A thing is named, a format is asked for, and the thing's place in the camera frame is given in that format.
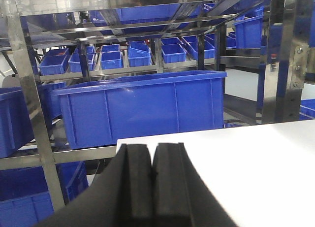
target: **reflective steel bar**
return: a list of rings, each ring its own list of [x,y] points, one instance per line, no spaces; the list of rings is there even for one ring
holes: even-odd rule
[[[276,121],[299,120],[314,0],[285,0]]]
[[[195,2],[204,0],[187,0]],[[68,13],[112,8],[126,8],[140,5],[179,3],[179,0],[16,0],[20,16]]]
[[[44,114],[41,108],[37,86],[35,83],[32,65],[28,56],[28,46],[24,39],[24,33],[15,0],[0,0],[1,9],[7,17],[8,37],[10,40],[14,61],[19,74],[20,83],[29,111],[40,160],[43,166],[49,194],[54,210],[64,206],[63,194],[52,155],[50,141],[45,124]]]

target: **metal bracket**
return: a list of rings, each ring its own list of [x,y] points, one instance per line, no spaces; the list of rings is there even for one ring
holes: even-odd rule
[[[304,88],[309,49],[308,45],[301,45],[295,48],[290,84],[290,88],[293,90]]]

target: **blue bin rim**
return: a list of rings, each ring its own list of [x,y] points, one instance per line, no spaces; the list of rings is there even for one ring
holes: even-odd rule
[[[49,58],[61,58],[61,57],[63,57],[63,61],[60,63],[60,64],[56,64],[56,65],[63,65],[64,64],[64,61],[66,61],[67,60],[67,58],[68,58],[68,55],[59,55],[59,56],[47,56],[47,57],[45,57],[44,59],[43,59],[43,61],[39,64],[39,68],[43,68],[43,67],[51,67],[51,66],[54,66],[54,65],[42,65],[44,62],[46,62],[47,61],[47,59],[49,59]]]
[[[132,50],[136,50],[136,51],[142,51],[142,52],[146,52],[146,53],[150,53],[150,49],[147,45],[135,42],[135,41],[131,41],[129,48]]]
[[[80,62],[72,61],[74,55],[79,55],[79,54],[78,54],[78,53],[73,53],[73,54],[71,55],[71,57],[70,57],[70,59],[69,59],[68,62],[69,62],[69,63],[72,63],[72,64],[79,64]],[[95,54],[87,54],[87,56],[92,57],[91,60],[88,59],[89,64],[92,64],[93,61],[94,61]]]
[[[164,48],[171,48],[171,47],[174,47],[174,46],[176,46],[176,45],[179,46],[179,48],[182,50],[182,52],[176,52],[176,53],[171,53],[171,54],[166,54],[166,53],[164,53]],[[164,55],[177,55],[177,54],[186,53],[186,51],[185,51],[185,49],[182,47],[181,44],[172,44],[172,45],[163,45],[163,46],[162,46],[162,53],[163,53]]]
[[[114,60],[104,60],[103,56],[106,56],[108,54],[113,55],[113,54],[117,54],[119,53],[120,58],[119,59],[114,59]],[[121,60],[123,58],[123,53],[121,51],[106,51],[106,52],[102,52],[101,57],[100,57],[100,61],[101,62],[108,62],[108,61],[118,61]]]
[[[233,23],[233,25],[243,24],[243,23],[251,22],[251,21],[257,20],[257,19],[262,19],[262,15],[235,22],[235,23]]]
[[[0,101],[16,97],[20,95],[21,91],[22,91],[21,87],[0,88]]]
[[[69,95],[75,93],[86,93],[104,91],[109,89],[139,87],[147,85],[157,85],[166,83],[177,83],[187,81],[197,81],[205,79],[225,78],[226,72],[210,70],[191,70],[184,72],[170,72],[138,75],[132,77],[121,77],[111,80],[79,83],[62,89],[54,90],[56,96]]]
[[[104,52],[112,52],[112,51],[103,51],[103,49],[105,49],[106,47],[115,47],[115,46],[118,46],[118,51],[120,51],[120,45],[119,44],[111,44],[111,45],[102,45],[101,52],[102,53],[104,53]]]
[[[162,38],[161,41],[163,43],[163,41],[166,41],[168,39],[176,39],[176,40],[178,40],[178,44],[183,44],[183,42],[176,36],[175,37]]]
[[[47,84],[42,84],[37,86],[37,90],[39,92],[50,89],[51,85],[57,85],[57,84],[62,84],[65,86],[65,82],[59,82],[59,83],[47,83]],[[19,96],[20,93],[22,92],[21,87],[11,87],[11,88],[0,88],[0,101],[6,100],[8,98],[13,98],[15,96]]]
[[[188,45],[193,49],[193,51],[197,52],[196,47],[191,44],[195,44],[197,47],[197,42],[189,42]],[[215,47],[208,41],[205,40],[205,51],[214,51]]]
[[[93,52],[95,53],[95,47],[94,46],[86,46],[85,48],[87,49],[87,51],[88,51],[88,49],[93,49]],[[74,49],[73,53],[79,53],[77,47]]]

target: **blue storage crate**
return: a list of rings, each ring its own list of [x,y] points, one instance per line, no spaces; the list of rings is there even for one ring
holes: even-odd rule
[[[87,54],[94,54],[95,53],[95,47],[94,46],[87,46],[86,50],[87,50]],[[78,48],[75,48],[74,53],[79,53]]]
[[[151,65],[151,56],[128,57],[128,61],[130,67]]]
[[[226,37],[226,47],[227,48],[234,48],[234,47],[236,47],[236,39],[227,36]]]
[[[178,37],[169,37],[161,39],[162,45],[183,44]]]
[[[0,158],[10,156],[33,139],[21,88],[0,88]]]
[[[236,28],[236,48],[260,48],[262,16],[234,23]]]
[[[236,38],[236,32],[229,32],[228,36],[231,38]]]
[[[88,187],[83,162],[57,166],[70,201]],[[42,167],[0,171],[0,226],[30,227],[54,213]]]
[[[104,45],[102,46],[101,52],[111,52],[111,51],[119,51],[119,50],[120,50],[119,44]]]
[[[182,62],[186,60],[186,51],[180,44],[163,45],[162,56],[165,63]]]
[[[137,43],[134,41],[130,42],[128,46],[128,57],[143,57],[143,56],[150,56],[150,49],[147,45]]]
[[[184,46],[187,46],[188,43],[197,42],[196,36],[182,36]]]
[[[122,68],[123,54],[120,51],[103,52],[100,63],[102,69]]]
[[[215,45],[215,35],[212,34],[206,34],[205,35],[205,40],[208,41],[211,45]]]
[[[204,6],[203,6],[204,12],[208,13],[210,10],[213,9],[213,7],[215,7],[215,5],[216,5],[215,3],[204,4]]]
[[[51,120],[61,115],[60,98],[53,94],[53,90],[64,87],[65,82],[38,86],[39,96],[41,97],[41,101],[46,103]]]
[[[94,64],[95,64],[94,57],[95,57],[94,54],[87,54],[88,63],[89,63],[89,71],[92,71],[94,69]],[[70,68],[70,71],[73,73],[82,72],[79,54],[77,53],[72,54],[72,56],[69,59],[69,68]]]
[[[206,70],[149,74],[54,92],[61,97],[70,147],[79,149],[120,138],[220,129],[224,77]]]
[[[191,42],[186,47],[187,51],[192,55],[194,60],[198,59],[198,45],[197,42]],[[215,48],[209,42],[205,41],[205,59],[215,57]]]
[[[53,49],[48,51],[44,57],[47,56],[62,56],[62,55],[68,55],[70,56],[70,52],[68,48],[62,48],[62,49]]]
[[[47,56],[40,63],[39,68],[42,75],[62,74],[68,67],[68,55]]]
[[[315,118],[315,99],[302,100],[300,106],[300,112],[309,117],[309,119]]]

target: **white surface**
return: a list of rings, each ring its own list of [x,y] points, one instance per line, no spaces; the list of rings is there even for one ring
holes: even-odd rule
[[[315,227],[315,121],[118,140],[185,143],[208,188],[239,227]]]

